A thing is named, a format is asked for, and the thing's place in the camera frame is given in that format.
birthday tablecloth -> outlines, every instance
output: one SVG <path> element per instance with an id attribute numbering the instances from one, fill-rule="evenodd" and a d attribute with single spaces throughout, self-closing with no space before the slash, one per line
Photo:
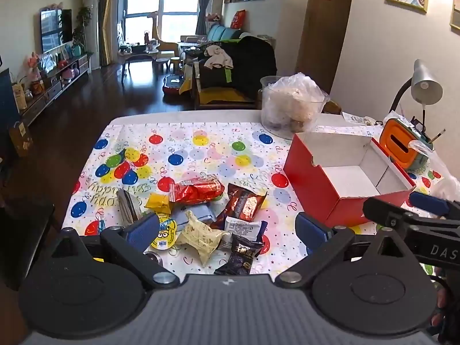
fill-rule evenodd
<path id="1" fill-rule="evenodd" d="M 369 127 L 317 127 L 318 132 L 374 136 Z M 203 174 L 216 174 L 227 187 L 234 183 L 257 194 L 268 193 L 255 220 L 265 220 L 265 248 L 251 273 L 268 273 L 274 279 L 306 256 L 305 245 L 295 235 L 296 215 L 303 211 L 282 170 L 291 141 L 273 136 L 259 123 L 182 123 L 109 125 L 97 141 L 75 184 L 63 227 L 80 235 L 98 235 L 106 227 L 122 225 L 116 192 L 124 188 L 137 197 L 143 209 L 150 193 L 167 193 L 171 183 Z M 417 189 L 428 193 L 440 175 L 428 167 L 411 173 Z M 211 203 L 219 214 L 227 193 Z M 403 207 L 426 216 L 426 212 Z M 353 228 L 375 234 L 376 224 Z M 188 273 L 213 274 L 225 264 L 229 250 L 216 250 L 205 266 L 188 245 L 157 252 L 165 268 L 181 280 Z"/>

yellow snack packet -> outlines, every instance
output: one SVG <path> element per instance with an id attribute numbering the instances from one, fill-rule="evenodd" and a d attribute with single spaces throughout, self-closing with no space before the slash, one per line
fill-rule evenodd
<path id="1" fill-rule="evenodd" d="M 200 255 L 202 265 L 205 266 L 226 232 L 220 229 L 212 229 L 203 222 L 200 222 L 190 210 L 185 212 L 185 215 L 189 222 L 180 233 L 176 243 L 189 244 L 194 247 Z"/>
<path id="2" fill-rule="evenodd" d="M 164 214 L 171 214 L 169 207 L 169 196 L 166 194 L 152 193 L 147 201 L 146 208 L 152 209 L 155 212 L 162 212 Z"/>
<path id="3" fill-rule="evenodd" d="M 158 250 L 167 250 L 174 245 L 178 238 L 176 234 L 177 223 L 168 214 L 157 213 L 157 215 L 160 219 L 160 231 L 150 245 Z"/>

wooden floor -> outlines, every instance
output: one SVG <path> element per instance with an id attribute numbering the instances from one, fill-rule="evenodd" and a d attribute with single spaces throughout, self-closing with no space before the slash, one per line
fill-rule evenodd
<path id="1" fill-rule="evenodd" d="M 11 169 L 8 195 L 48 199 L 62 223 L 75 181 L 113 119 L 193 109 L 188 96 L 163 96 L 165 74 L 153 74 L 150 62 L 133 62 L 130 67 L 124 86 L 117 75 L 119 65 L 82 76 L 38 116 L 30 126 L 34 150 Z M 0 283 L 0 345 L 17 344 L 26 333 L 15 292 Z"/>

towel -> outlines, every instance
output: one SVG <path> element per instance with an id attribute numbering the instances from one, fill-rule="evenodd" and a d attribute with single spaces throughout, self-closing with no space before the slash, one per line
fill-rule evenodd
<path id="1" fill-rule="evenodd" d="M 231 57 L 217 45 L 210 45 L 205 50 L 205 55 L 210 56 L 210 59 L 204 64 L 208 69 L 212 68 L 233 68 Z"/>

blue gripper pad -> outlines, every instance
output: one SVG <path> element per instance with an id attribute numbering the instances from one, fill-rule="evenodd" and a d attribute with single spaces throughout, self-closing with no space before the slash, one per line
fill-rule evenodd
<path id="1" fill-rule="evenodd" d="M 427 194 L 412 192 L 409 195 L 409 201 L 418 209 L 425 210 L 438 216 L 447 216 L 449 214 L 449 206 L 445 200 L 428 196 Z"/>
<path id="2" fill-rule="evenodd" d="M 300 212 L 295 219 L 295 233 L 307 247 L 308 254 L 317 250 L 333 235 L 329 227 L 304 212 Z"/>
<path id="3" fill-rule="evenodd" d="M 154 212 L 149 213 L 126 227 L 123 236 L 129 245 L 144 252 L 150 243 L 156 239 L 160 231 L 160 220 Z"/>

